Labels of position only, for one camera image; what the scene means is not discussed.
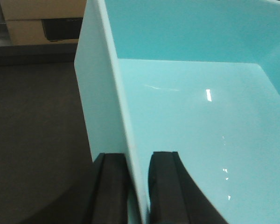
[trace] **scratch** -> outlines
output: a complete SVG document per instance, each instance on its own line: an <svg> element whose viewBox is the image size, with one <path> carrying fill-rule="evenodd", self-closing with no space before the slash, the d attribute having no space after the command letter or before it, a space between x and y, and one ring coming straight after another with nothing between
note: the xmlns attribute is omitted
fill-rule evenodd
<svg viewBox="0 0 280 224"><path fill-rule="evenodd" d="M147 85L147 84L144 84L144 86L153 88L153 89L155 89L155 90L180 91L180 90L178 90L178 89L160 88L160 87L156 87L156 86L152 86L152 85Z"/></svg>

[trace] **black object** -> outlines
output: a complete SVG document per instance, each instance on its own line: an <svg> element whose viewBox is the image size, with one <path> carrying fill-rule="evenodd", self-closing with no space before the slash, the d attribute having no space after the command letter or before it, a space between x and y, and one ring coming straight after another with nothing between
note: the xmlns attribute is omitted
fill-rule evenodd
<svg viewBox="0 0 280 224"><path fill-rule="evenodd" d="M78 39L83 18L43 19L42 27L49 41Z"/></svg>
<svg viewBox="0 0 280 224"><path fill-rule="evenodd" d="M148 182L151 224L227 224L190 177L177 152L154 152Z"/></svg>
<svg viewBox="0 0 280 224"><path fill-rule="evenodd" d="M175 162L168 152L155 152L149 166L150 223L189 224Z"/></svg>
<svg viewBox="0 0 280 224"><path fill-rule="evenodd" d="M123 154L106 154L91 224L127 224L129 174Z"/></svg>
<svg viewBox="0 0 280 224"><path fill-rule="evenodd" d="M76 43L0 47L0 66L73 62L76 50Z"/></svg>

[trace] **gray floor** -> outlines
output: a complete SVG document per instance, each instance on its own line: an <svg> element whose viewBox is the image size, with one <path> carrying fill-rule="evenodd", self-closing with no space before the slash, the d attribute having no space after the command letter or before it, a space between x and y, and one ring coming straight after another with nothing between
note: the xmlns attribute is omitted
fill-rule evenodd
<svg viewBox="0 0 280 224"><path fill-rule="evenodd" d="M0 67L0 224L54 201L90 162L73 63Z"/></svg>

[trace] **cardboard box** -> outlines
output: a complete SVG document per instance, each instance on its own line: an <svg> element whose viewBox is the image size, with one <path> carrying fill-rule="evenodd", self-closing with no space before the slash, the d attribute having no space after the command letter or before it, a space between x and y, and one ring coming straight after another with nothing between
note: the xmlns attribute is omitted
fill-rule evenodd
<svg viewBox="0 0 280 224"><path fill-rule="evenodd" d="M38 45L78 42L78 39L49 41L43 31L42 20L7 21L7 28L13 45Z"/></svg>
<svg viewBox="0 0 280 224"><path fill-rule="evenodd" d="M86 0L0 0L0 3L13 45L77 43L80 27L70 21L83 17ZM69 22L48 21L62 18Z"/></svg>
<svg viewBox="0 0 280 224"><path fill-rule="evenodd" d="M86 0L0 0L6 21L83 17Z"/></svg>

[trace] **light blue acrylic box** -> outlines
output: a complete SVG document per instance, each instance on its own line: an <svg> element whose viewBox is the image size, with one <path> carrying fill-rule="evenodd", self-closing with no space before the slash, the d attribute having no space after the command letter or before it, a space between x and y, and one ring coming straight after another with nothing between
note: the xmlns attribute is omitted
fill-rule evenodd
<svg viewBox="0 0 280 224"><path fill-rule="evenodd" d="M152 152L178 151L230 224L280 224L280 1L88 0L75 68L92 157L126 154L143 223Z"/></svg>

